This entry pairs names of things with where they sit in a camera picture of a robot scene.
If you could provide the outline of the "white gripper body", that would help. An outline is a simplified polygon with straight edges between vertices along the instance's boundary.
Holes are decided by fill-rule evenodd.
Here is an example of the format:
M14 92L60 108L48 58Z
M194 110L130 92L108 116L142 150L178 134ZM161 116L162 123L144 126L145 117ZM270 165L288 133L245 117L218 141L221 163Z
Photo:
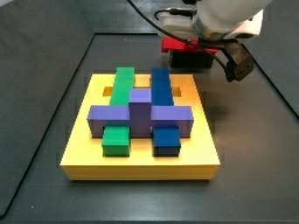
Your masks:
M260 34L261 9L196 9L190 17L162 12L158 25L181 39L249 39Z

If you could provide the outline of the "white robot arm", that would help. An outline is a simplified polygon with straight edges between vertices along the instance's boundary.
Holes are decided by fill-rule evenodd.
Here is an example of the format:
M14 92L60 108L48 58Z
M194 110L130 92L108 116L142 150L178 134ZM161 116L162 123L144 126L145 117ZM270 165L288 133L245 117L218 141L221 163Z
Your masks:
M258 36L264 8L273 0L194 0L190 16L162 12L158 26L181 39L250 39Z

